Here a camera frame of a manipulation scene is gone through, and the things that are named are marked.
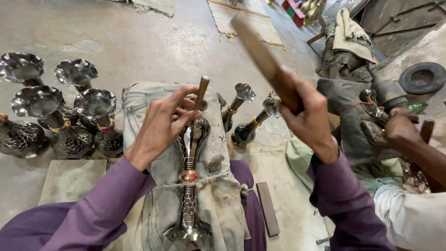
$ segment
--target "purple kurta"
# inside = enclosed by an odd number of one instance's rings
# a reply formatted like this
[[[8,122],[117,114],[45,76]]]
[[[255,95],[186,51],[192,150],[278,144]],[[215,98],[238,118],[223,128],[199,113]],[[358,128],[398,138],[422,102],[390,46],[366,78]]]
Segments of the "purple kurta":
[[[246,163],[231,161],[231,171],[241,184],[252,188],[254,180]],[[329,165],[313,156],[308,174],[315,183],[311,203],[336,224],[332,250],[394,250],[375,215],[372,198],[342,153]],[[0,230],[0,251],[102,250],[126,231],[125,216],[155,186],[150,174],[121,158],[79,202],[42,205],[14,217]],[[245,250],[266,250],[257,196],[250,191],[241,202],[251,235]]]

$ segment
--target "wooden leg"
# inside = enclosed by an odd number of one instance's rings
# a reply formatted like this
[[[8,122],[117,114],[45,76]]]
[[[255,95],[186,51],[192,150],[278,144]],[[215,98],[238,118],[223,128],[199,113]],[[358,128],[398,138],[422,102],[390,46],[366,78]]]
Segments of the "wooden leg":
[[[310,39],[307,41],[307,45],[312,44],[314,41],[321,39],[322,37],[325,37],[325,31],[321,32],[319,35],[317,35],[316,37]]]

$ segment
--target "broom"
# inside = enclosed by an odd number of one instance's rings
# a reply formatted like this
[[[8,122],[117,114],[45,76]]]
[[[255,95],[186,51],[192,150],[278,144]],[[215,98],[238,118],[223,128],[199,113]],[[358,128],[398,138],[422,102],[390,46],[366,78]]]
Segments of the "broom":
[[[282,3],[282,8],[288,13],[294,24],[301,28],[304,25],[305,15],[299,10],[299,5],[302,1],[295,3],[293,0],[285,0]]]

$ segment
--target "hand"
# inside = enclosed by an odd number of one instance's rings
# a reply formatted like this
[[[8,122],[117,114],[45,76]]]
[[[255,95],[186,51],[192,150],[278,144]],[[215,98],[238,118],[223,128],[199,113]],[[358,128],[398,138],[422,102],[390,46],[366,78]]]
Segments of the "hand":
[[[135,142],[124,152],[124,157],[130,164],[140,171],[145,170],[172,144],[189,121],[201,117],[200,111],[187,112],[178,108],[179,105],[184,105],[193,109],[195,103],[186,98],[191,93],[197,94],[198,87],[182,86],[169,98],[150,102]],[[180,117],[172,122],[172,115]]]
[[[406,154],[409,148],[424,143],[408,117],[413,118],[413,113],[404,108],[392,109],[384,130],[390,148],[403,154]]]
[[[300,140],[314,150],[323,163],[333,163],[338,159],[338,144],[331,138],[327,99],[307,80],[290,71],[284,71],[294,81],[305,109],[295,116],[288,107],[282,105],[281,114],[286,124]]]

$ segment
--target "white sleeve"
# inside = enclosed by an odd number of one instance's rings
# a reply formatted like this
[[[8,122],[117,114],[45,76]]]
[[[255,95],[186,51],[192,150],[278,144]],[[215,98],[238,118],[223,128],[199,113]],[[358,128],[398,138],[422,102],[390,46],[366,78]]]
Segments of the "white sleeve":
[[[411,194],[383,185],[373,199],[375,213],[386,224],[393,245],[412,251],[445,249],[446,192]]]

